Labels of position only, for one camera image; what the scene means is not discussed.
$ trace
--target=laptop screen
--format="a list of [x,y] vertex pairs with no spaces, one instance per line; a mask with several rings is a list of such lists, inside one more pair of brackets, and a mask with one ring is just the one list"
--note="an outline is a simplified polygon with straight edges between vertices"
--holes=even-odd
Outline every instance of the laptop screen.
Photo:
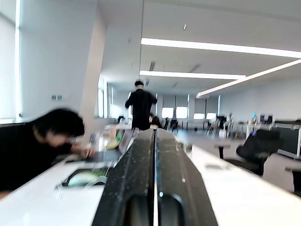
[[132,130],[131,129],[126,129],[124,134],[123,134],[123,137],[122,137],[122,140],[119,144],[119,151],[124,154],[126,151],[127,151],[127,147],[131,141],[131,138],[132,138]]

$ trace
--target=mouse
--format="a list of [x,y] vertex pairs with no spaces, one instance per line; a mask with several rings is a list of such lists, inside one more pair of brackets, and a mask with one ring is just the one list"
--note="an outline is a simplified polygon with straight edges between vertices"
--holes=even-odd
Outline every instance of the mouse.
[[72,187],[72,186],[85,186],[88,183],[96,181],[97,178],[98,178],[98,176],[95,175],[92,172],[87,172],[87,171],[86,172],[80,172],[80,173],[74,175],[69,180],[68,186],[69,187]]

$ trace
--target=black jacket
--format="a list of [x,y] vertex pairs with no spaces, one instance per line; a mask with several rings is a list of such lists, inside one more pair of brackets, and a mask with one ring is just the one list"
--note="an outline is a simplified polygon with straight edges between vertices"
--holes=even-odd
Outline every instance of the black jacket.
[[150,128],[151,106],[157,103],[157,99],[143,89],[137,89],[126,101],[126,108],[133,106],[132,128],[146,130]]

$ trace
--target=black hair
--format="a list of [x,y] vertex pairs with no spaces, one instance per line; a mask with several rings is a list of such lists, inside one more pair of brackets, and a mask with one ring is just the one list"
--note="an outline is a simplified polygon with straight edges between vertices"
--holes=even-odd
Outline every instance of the black hair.
[[144,86],[144,83],[142,81],[138,80],[135,82],[135,86],[139,86],[139,85]]
[[82,136],[85,133],[83,120],[79,115],[67,108],[55,109],[33,120],[30,124],[37,129],[42,137],[49,131],[69,137]]

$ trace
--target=laptop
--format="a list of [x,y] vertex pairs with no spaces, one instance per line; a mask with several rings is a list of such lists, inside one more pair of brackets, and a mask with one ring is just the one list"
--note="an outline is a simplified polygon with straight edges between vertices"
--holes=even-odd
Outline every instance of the laptop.
[[95,155],[86,158],[86,162],[118,161],[120,156],[127,151],[133,131],[126,129],[117,148],[96,152]]

